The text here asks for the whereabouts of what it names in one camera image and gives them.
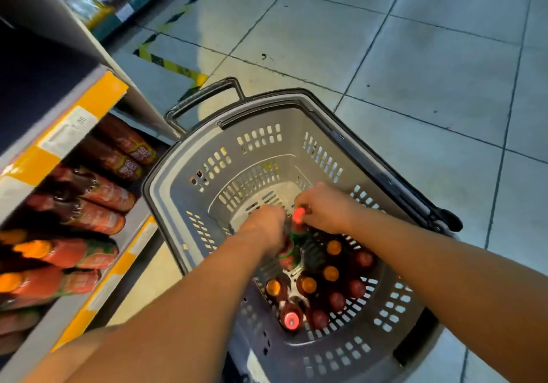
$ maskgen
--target shelf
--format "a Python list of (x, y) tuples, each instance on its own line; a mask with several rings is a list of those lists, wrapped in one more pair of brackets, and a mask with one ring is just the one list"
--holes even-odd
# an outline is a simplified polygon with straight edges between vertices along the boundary
[(143, 198), (126, 216), (126, 226), (113, 236), (120, 247), (117, 261), (103, 272), (90, 294), (59, 298), (0, 370), (2, 383), (22, 380), (49, 352), (83, 334), (158, 226)]
[(14, 132), (15, 139), (6, 140), (10, 145), (5, 145), (0, 155), (0, 168), (3, 170), (0, 174), (0, 200), (3, 204), (0, 208), (0, 222), (89, 133), (99, 119), (125, 95), (127, 89), (128, 86), (114, 76), (110, 69), (98, 65), (60, 99), (53, 97), (54, 102), (43, 101), (46, 94), (38, 94), (42, 103), (39, 108), (32, 105), (40, 116), (36, 122), (32, 122), (32, 119), (20, 113), (21, 109), (16, 108), (17, 116), (14, 116), (13, 124), (27, 126)]
[(127, 0), (123, 6), (114, 13), (107, 15), (98, 25), (91, 29), (93, 36), (99, 41), (104, 40), (150, 1), (152, 0)]

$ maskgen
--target rolling shopping basket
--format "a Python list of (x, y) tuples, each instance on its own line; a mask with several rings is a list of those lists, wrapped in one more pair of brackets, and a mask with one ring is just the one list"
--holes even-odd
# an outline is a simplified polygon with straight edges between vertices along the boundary
[[(240, 100), (189, 133), (177, 123), (184, 112), (226, 89), (235, 89)], [(442, 234), (462, 228), (455, 215), (409, 185), (308, 90), (247, 98), (229, 77), (176, 105), (166, 120), (182, 140), (157, 163), (143, 190), (183, 272), (221, 246), (253, 209), (267, 203), (291, 211), (296, 195), (318, 181), (347, 191), (364, 206)], [(345, 239), (350, 250), (359, 247)], [(276, 269), (279, 264), (266, 263), (257, 270), (229, 344), (248, 380), (401, 381), (441, 332), (413, 290), (378, 261), (362, 278), (366, 295), (347, 300), (344, 311), (331, 314), (327, 328), (311, 330), (305, 324), (298, 334), (287, 334), (263, 294)]]

